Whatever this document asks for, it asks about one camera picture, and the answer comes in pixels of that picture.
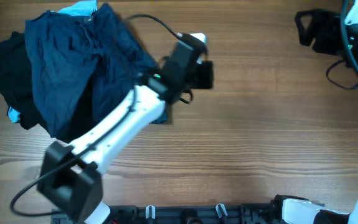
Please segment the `dark blue shorts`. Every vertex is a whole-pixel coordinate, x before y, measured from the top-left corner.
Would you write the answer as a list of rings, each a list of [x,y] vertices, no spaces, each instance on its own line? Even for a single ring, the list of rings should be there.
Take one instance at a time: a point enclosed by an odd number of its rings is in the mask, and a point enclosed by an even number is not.
[[[34,103],[53,138],[76,139],[157,68],[108,4],[90,16],[47,11],[25,23]]]

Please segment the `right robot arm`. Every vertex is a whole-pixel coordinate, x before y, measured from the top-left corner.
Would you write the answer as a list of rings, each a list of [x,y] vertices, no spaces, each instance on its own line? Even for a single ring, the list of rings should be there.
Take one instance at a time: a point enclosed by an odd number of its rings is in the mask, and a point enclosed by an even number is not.
[[[279,38],[272,130],[279,147],[271,193],[324,200],[358,223],[358,91],[336,90],[322,78],[329,59],[304,53],[293,30]]]

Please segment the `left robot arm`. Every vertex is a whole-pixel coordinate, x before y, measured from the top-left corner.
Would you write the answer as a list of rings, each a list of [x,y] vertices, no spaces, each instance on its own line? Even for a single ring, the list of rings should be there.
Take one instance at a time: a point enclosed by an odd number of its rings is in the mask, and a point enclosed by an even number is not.
[[[102,177],[110,163],[137,134],[159,118],[168,105],[192,95],[200,81],[213,81],[208,39],[203,33],[179,34],[160,70],[145,74],[101,122],[64,146],[47,148],[37,190],[73,223],[106,223]]]

